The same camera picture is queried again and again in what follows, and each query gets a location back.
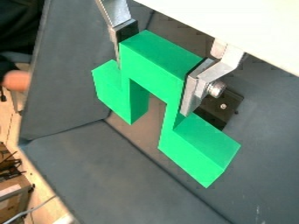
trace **metal clamp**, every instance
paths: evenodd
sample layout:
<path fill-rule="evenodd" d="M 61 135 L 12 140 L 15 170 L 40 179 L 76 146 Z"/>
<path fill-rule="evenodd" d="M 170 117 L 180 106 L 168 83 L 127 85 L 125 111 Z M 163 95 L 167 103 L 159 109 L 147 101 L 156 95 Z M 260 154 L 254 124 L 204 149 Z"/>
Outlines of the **metal clamp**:
<path fill-rule="evenodd" d="M 137 22 L 131 18 L 127 0 L 96 0 L 107 21 L 109 39 L 115 45 L 116 62 L 120 67 L 119 43 L 139 33 Z"/>
<path fill-rule="evenodd" d="M 207 94 L 215 98 L 220 97 L 226 84 L 219 78 L 238 68 L 244 54 L 235 46 L 215 39 L 211 55 L 218 60 L 206 59 L 187 77 L 180 110 L 184 116 L 202 105 Z"/>

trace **screw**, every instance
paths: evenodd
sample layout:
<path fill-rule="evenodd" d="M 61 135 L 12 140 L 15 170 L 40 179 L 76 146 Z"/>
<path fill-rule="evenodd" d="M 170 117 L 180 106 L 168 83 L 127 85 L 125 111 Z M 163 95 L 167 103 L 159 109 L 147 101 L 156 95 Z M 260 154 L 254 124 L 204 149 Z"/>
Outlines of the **screw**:
<path fill-rule="evenodd" d="M 215 80 L 207 87 L 207 92 L 214 98 L 219 98 L 222 93 L 226 90 L 226 83 L 223 83 L 220 80 Z"/>
<path fill-rule="evenodd" d="M 222 109 L 226 109 L 226 108 L 228 107 L 228 105 L 227 105 L 226 103 L 222 103 L 222 104 L 219 105 L 219 107 L 220 107 Z"/>

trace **green object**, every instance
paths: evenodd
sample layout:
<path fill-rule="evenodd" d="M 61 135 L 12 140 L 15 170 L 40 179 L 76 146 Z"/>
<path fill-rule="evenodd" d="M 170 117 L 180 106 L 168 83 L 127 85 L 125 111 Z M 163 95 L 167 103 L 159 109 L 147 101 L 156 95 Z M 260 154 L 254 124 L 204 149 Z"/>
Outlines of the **green object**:
<path fill-rule="evenodd" d="M 120 43 L 121 70 L 111 60 L 92 71 L 97 98 L 132 124 L 148 109 L 148 96 L 166 102 L 159 150 L 208 187 L 224 172 L 236 143 L 199 116 L 180 114 L 183 84 L 202 58 L 150 31 Z"/>

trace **floor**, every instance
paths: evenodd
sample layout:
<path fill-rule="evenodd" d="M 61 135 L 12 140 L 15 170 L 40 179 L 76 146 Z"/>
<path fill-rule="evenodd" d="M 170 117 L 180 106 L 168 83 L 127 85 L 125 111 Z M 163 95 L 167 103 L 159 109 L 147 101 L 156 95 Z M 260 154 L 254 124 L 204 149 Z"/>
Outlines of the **floor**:
<path fill-rule="evenodd" d="M 15 154 L 15 158 L 23 160 L 23 165 L 20 167 L 21 171 L 25 171 L 24 176 L 35 186 L 32 192 L 32 197 L 28 205 L 28 209 L 39 206 L 55 193 L 49 188 L 47 182 L 44 181 L 40 173 L 36 171 L 31 161 L 24 155 L 23 151 L 17 147 L 19 139 L 19 127 L 21 116 L 15 113 L 15 105 L 11 97 L 11 92 L 4 90 L 4 95 L 7 97 L 7 102 L 0 102 L 0 142 L 4 143 L 7 149 Z M 24 99 L 23 94 L 16 94 L 19 99 L 17 108 L 23 107 L 20 102 Z M 61 216 L 68 214 L 65 206 L 61 204 L 59 198 L 53 199 L 47 205 L 44 205 L 39 210 L 32 212 L 32 216 L 28 215 L 24 219 L 24 223 L 28 224 L 52 224 Z"/>

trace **wire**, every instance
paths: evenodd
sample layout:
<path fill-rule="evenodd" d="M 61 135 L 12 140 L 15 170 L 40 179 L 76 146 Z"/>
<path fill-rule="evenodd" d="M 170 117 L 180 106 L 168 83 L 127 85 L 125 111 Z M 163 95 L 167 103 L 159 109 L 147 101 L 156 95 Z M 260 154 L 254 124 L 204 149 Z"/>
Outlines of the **wire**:
<path fill-rule="evenodd" d="M 56 195 L 53 195 L 51 198 L 48 198 L 37 207 L 19 213 L 11 220 L 8 220 L 7 222 L 4 222 L 4 224 L 9 224 L 12 223 L 12 221 L 15 221 L 17 218 L 20 218 L 21 216 L 24 216 L 25 214 L 33 212 L 36 209 L 39 209 L 40 207 L 43 207 L 53 198 L 56 198 Z"/>

